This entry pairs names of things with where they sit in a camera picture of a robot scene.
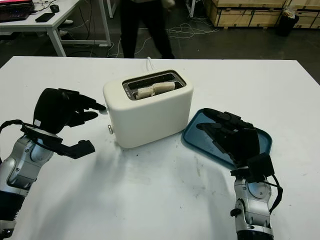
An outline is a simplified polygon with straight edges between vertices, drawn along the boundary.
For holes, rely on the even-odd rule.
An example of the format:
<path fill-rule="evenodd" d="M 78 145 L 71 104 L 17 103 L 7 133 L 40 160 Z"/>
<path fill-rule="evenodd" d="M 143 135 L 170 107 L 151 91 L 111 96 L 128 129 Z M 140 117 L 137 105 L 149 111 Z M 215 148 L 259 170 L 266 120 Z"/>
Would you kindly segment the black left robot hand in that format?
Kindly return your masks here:
<path fill-rule="evenodd" d="M 65 126 L 76 127 L 93 120 L 106 107 L 78 91 L 46 88 L 41 93 L 33 114 L 33 125 L 48 133 L 58 134 Z"/>

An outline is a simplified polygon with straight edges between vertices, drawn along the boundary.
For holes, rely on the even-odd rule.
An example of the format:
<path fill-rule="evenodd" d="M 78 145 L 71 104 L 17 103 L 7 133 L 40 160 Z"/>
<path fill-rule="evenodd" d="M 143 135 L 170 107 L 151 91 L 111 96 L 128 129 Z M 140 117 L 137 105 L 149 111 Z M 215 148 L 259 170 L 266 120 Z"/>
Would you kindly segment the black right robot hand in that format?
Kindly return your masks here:
<path fill-rule="evenodd" d="M 258 132 L 252 123 L 240 116 L 204 108 L 203 114 L 214 122 L 198 123 L 212 143 L 224 154 L 228 154 L 236 168 L 245 167 L 247 160 L 260 154 Z"/>

